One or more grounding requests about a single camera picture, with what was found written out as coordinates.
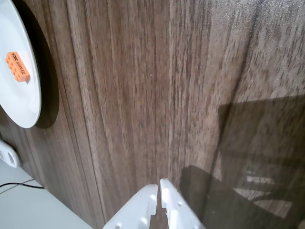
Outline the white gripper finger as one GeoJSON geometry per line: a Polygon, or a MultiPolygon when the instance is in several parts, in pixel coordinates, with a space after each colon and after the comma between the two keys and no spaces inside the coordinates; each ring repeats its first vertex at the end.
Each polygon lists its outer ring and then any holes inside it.
{"type": "Polygon", "coordinates": [[[169,229],[205,228],[182,195],[168,179],[160,179],[160,189],[162,208],[166,209],[169,229]]]}
{"type": "Polygon", "coordinates": [[[104,229],[149,229],[157,210],[158,185],[149,184],[134,194],[105,224],[104,229]]]}

